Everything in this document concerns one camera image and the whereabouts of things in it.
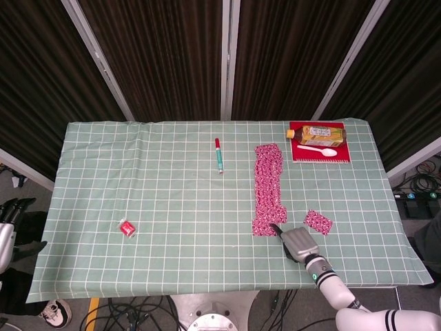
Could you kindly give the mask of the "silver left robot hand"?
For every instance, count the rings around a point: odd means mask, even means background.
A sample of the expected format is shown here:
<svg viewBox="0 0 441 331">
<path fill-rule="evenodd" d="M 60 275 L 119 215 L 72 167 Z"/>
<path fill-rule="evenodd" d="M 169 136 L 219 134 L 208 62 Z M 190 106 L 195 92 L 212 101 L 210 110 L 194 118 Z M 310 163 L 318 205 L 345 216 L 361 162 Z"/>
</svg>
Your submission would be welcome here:
<svg viewBox="0 0 441 331">
<path fill-rule="evenodd" d="M 33 241 L 25 245 L 15 245 L 17 232 L 24 218 L 25 211 L 37 199 L 10 199 L 1 204 L 1 274 L 13 262 L 38 255 L 47 245 L 47 241 Z"/>
</svg>

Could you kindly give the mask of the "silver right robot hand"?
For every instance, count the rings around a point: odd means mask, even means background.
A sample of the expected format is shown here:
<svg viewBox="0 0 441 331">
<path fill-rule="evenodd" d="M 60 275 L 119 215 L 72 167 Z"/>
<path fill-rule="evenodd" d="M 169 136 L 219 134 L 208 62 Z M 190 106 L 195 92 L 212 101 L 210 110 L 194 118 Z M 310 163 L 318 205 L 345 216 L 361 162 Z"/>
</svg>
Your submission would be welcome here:
<svg viewBox="0 0 441 331">
<path fill-rule="evenodd" d="M 318 244 L 306 228 L 282 231 L 276 224 L 271 224 L 270 226 L 282 241 L 283 249 L 288 259 L 296 263 L 306 263 L 309 257 L 319 255 Z"/>
</svg>

